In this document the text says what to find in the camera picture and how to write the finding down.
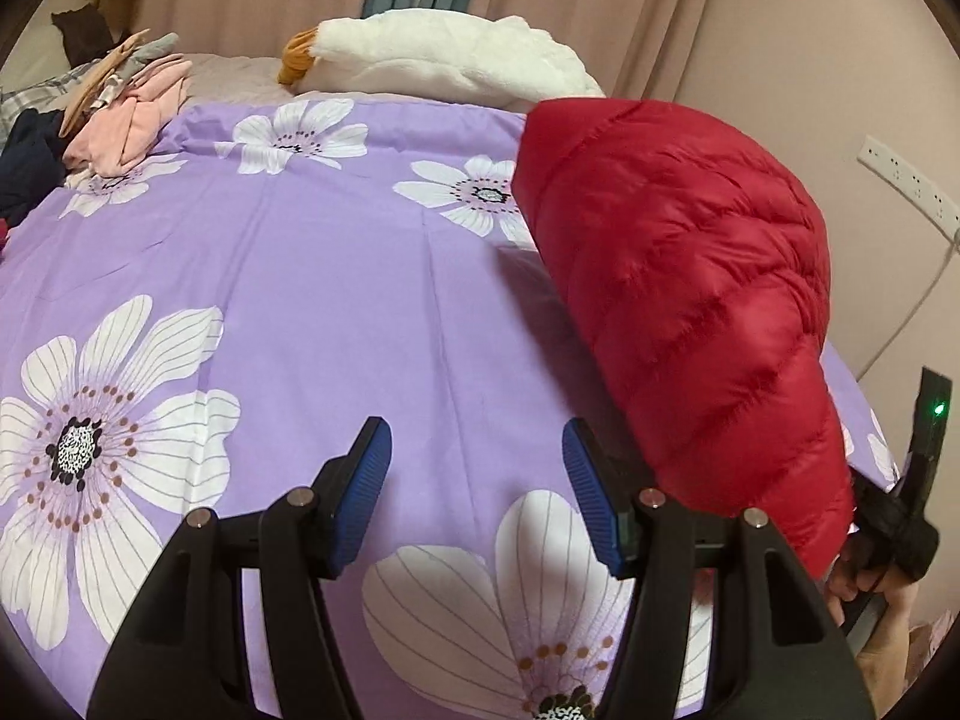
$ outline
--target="folded clothes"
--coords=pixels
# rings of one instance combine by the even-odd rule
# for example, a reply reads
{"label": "folded clothes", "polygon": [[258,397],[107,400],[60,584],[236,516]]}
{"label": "folded clothes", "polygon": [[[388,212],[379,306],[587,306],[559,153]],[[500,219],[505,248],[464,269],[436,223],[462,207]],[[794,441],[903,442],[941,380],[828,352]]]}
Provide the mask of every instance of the folded clothes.
{"label": "folded clothes", "polygon": [[140,47],[144,35],[149,31],[143,29],[128,37],[83,76],[83,81],[80,81],[80,86],[71,95],[70,103],[64,111],[64,123],[61,124],[59,132],[61,138],[73,135],[83,125],[93,101],[104,88],[104,81]]}
{"label": "folded clothes", "polygon": [[144,70],[152,62],[167,56],[176,56],[182,58],[184,55],[172,55],[176,43],[179,42],[179,35],[170,32],[151,43],[142,45],[133,52],[127,61],[120,65],[104,81],[104,88],[91,106],[92,110],[99,110],[110,105],[114,100],[120,97],[120,94],[127,88],[127,83],[140,71]]}
{"label": "folded clothes", "polygon": [[66,176],[65,141],[59,138],[62,111],[22,111],[0,154],[0,220],[16,227]]}
{"label": "folded clothes", "polygon": [[117,100],[90,117],[66,149],[67,167],[89,163],[96,175],[114,178],[143,161],[160,130],[186,101],[193,64],[173,56],[152,62],[133,76]]}

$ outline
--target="purple bedsheet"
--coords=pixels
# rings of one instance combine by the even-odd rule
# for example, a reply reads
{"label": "purple bedsheet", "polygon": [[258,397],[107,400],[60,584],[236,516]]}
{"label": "purple bedsheet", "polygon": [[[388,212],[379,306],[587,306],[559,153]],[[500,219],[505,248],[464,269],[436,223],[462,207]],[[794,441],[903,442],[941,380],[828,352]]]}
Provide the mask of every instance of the purple bedsheet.
{"label": "purple bedsheet", "polygon": [[[589,714],[630,596],[560,460],[630,440],[510,195],[520,116],[440,103],[206,105],[124,178],[54,191],[0,266],[0,601],[83,712],[189,509],[260,509],[367,415],[394,462],[325,586],[368,720]],[[848,456],[895,467],[824,369]],[[257,702],[277,712],[249,576]],[[701,578],[680,708],[702,696]]]}

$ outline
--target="wall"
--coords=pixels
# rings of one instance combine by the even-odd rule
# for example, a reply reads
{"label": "wall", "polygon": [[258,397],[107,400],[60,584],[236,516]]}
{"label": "wall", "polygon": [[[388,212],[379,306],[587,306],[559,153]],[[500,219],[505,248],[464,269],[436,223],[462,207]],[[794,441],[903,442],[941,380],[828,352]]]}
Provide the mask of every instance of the wall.
{"label": "wall", "polygon": [[64,39],[50,20],[51,13],[77,10],[86,0],[43,0],[0,68],[0,89],[8,92],[60,76],[70,69]]}
{"label": "wall", "polygon": [[[890,336],[949,244],[856,162],[867,133],[960,201],[960,59],[922,0],[707,0],[677,100],[755,137],[823,210],[832,250],[830,337],[854,372]],[[923,364],[960,385],[960,257],[862,382],[904,453]],[[917,616],[960,607],[960,410],[931,516],[944,547]]]}

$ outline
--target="quilted fabric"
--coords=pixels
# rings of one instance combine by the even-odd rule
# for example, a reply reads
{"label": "quilted fabric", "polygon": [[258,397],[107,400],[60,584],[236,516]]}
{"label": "quilted fabric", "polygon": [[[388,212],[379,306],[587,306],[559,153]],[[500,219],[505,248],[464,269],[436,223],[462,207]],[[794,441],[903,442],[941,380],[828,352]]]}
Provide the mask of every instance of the quilted fabric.
{"label": "quilted fabric", "polygon": [[550,100],[512,186],[659,484],[695,509],[765,509],[822,575],[853,495],[819,362],[827,230],[800,181],[680,105]]}

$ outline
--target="dark clothing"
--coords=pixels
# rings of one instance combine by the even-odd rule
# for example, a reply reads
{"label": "dark clothing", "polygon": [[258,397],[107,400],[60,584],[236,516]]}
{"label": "dark clothing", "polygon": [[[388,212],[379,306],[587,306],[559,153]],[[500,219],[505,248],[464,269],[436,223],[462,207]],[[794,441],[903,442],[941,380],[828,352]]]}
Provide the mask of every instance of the dark clothing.
{"label": "dark clothing", "polygon": [[0,154],[0,218],[16,227],[47,194],[66,179],[64,150],[59,136],[64,111],[22,111],[13,123]]}

